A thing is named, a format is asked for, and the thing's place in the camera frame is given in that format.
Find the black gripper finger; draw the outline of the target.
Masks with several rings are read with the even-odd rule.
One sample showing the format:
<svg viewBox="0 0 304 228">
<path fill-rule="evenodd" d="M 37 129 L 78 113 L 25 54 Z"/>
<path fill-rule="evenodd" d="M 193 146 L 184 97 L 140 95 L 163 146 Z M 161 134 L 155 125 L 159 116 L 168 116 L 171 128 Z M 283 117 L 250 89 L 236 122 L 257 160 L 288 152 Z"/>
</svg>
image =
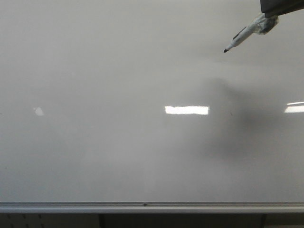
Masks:
<svg viewBox="0 0 304 228">
<path fill-rule="evenodd" d="M 260 0 L 261 12 L 266 18 L 302 10 L 304 0 Z"/>
</svg>

